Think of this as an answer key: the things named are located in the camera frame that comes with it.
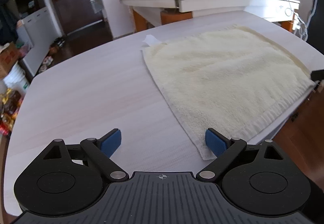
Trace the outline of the cream terry towel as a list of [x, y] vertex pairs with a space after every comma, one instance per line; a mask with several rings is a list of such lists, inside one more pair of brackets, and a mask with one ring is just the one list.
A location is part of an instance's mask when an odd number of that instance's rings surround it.
[[314, 87], [309, 70], [277, 43], [243, 26], [144, 48], [156, 86], [204, 160], [205, 131], [251, 140]]

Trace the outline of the oil bottles group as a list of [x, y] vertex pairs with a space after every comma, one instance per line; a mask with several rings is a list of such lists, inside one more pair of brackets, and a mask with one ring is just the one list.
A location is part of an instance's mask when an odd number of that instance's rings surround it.
[[1, 94], [1, 135], [11, 135], [23, 99], [20, 92], [11, 88]]

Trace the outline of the white plastic bucket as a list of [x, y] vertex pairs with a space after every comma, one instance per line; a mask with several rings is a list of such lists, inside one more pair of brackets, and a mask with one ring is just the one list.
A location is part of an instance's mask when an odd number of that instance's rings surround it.
[[26, 91], [30, 86], [25, 71], [16, 62], [9, 74], [3, 79], [8, 88], [18, 91], [22, 96], [26, 95]]

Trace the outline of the cardboard box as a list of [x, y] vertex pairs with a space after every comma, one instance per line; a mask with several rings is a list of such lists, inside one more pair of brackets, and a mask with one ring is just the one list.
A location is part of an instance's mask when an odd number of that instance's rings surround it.
[[14, 64], [18, 61], [20, 53], [16, 45], [11, 42], [1, 47], [0, 53], [0, 79], [6, 77]]

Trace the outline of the shoes on floor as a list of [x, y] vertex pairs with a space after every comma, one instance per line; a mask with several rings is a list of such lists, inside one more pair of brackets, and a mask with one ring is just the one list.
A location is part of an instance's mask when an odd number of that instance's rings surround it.
[[54, 40], [54, 42], [49, 46], [49, 51], [45, 58], [42, 61], [41, 66], [38, 69], [38, 74], [45, 72], [53, 63], [54, 56], [58, 53], [60, 48], [62, 48], [65, 44], [64, 37], [58, 37]]

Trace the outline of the grey cabinet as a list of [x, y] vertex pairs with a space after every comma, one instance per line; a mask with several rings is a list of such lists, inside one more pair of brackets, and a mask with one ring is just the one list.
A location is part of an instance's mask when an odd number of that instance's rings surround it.
[[1, 0], [1, 42], [24, 41], [21, 63], [35, 77], [50, 45], [59, 35], [44, 0]]

